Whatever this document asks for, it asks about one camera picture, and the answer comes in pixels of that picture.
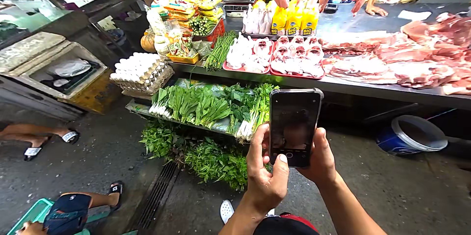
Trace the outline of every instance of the concrete floor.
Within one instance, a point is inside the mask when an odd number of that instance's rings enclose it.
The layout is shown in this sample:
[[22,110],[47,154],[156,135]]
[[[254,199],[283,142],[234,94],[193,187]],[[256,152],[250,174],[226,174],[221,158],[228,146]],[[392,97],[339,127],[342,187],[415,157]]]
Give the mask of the concrete floor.
[[[91,230],[111,235],[124,230],[162,165],[161,160],[145,160],[141,155],[144,148],[137,141],[145,120],[124,109],[128,101],[124,97],[108,114],[89,114],[72,123],[82,133],[77,145],[55,137],[31,162],[22,160],[25,144],[0,145],[0,234],[7,232],[38,198],[55,198],[68,191],[106,193],[107,185],[117,179],[127,183],[122,210]],[[24,110],[9,109],[8,113],[14,120],[33,117],[38,118],[37,124],[58,123]],[[387,233],[469,234],[471,200],[467,184],[471,177],[470,172],[457,168],[455,160],[439,154],[399,158],[352,131],[327,131],[338,171]],[[290,173],[288,195],[276,212],[303,216],[321,234],[336,234],[315,185],[296,170]],[[242,194],[222,182],[199,181],[187,170],[180,172],[157,220],[155,234],[216,234],[221,229],[222,200],[230,199],[236,207]]]

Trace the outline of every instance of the stainless steel counter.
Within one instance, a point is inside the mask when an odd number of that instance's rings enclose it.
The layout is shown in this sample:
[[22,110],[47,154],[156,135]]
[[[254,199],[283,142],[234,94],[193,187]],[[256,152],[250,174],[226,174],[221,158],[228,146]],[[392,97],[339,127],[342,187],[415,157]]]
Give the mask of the stainless steel counter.
[[[379,4],[390,14],[387,17],[370,16],[362,9],[356,17],[350,12],[352,4],[340,4],[339,10],[335,14],[321,14],[317,34],[322,36],[323,32],[363,32],[370,30],[386,30],[388,32],[397,32],[402,25],[409,20],[400,19],[397,15],[401,10],[415,12],[430,11],[432,15],[426,20],[433,22],[435,17],[443,12],[458,13],[468,10],[469,4],[448,3],[448,4]],[[242,18],[228,17],[225,20],[226,31],[241,30]],[[405,88],[400,85],[374,85],[360,82],[348,81],[340,78],[324,77],[320,80],[308,78],[279,77],[269,74],[255,74],[239,71],[206,71],[201,66],[201,62],[194,65],[171,63],[175,71],[192,72],[203,75],[219,76],[226,78],[235,78],[251,80],[257,82],[268,82],[279,85],[286,85],[300,88],[319,88],[324,91],[354,94],[382,99],[390,99],[404,102],[428,104],[435,106],[451,107],[457,109],[471,110],[471,96],[467,95],[444,95],[442,88],[432,89],[413,89]]]

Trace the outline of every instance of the blue bucket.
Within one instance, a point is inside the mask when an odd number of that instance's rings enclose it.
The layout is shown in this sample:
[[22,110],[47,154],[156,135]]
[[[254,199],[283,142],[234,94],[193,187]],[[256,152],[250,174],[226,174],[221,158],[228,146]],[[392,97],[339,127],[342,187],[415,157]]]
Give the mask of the blue bucket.
[[402,115],[392,120],[376,138],[378,146],[392,155],[434,152],[444,149],[448,140],[437,126],[413,115]]

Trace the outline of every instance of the string bean bundle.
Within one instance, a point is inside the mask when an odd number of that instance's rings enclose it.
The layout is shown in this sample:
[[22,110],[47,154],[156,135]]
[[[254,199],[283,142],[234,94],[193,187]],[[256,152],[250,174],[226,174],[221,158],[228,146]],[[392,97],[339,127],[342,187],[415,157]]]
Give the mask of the string bean bundle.
[[222,64],[229,52],[229,47],[233,45],[235,37],[234,31],[226,32],[223,36],[218,37],[213,51],[208,55],[204,64],[204,68],[207,71],[215,71],[222,68]]

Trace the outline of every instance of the phone case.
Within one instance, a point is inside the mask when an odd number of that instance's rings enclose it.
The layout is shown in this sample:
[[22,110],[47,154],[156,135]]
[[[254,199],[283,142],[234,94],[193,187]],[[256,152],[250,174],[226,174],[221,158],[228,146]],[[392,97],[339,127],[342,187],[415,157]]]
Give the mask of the phone case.
[[[320,101],[319,101],[319,109],[317,111],[317,117],[316,117],[316,120],[315,120],[315,129],[317,129],[317,121],[319,119],[319,114],[321,112],[321,104],[322,104],[322,99],[324,98],[324,93],[318,89],[318,88],[311,88],[311,89],[281,89],[281,90],[272,90],[270,92],[270,122],[272,120],[272,103],[271,103],[271,98],[273,96],[273,94],[275,93],[318,93],[320,94]],[[271,132],[270,132],[270,136],[269,136],[269,142],[268,142],[268,156],[271,157]]]

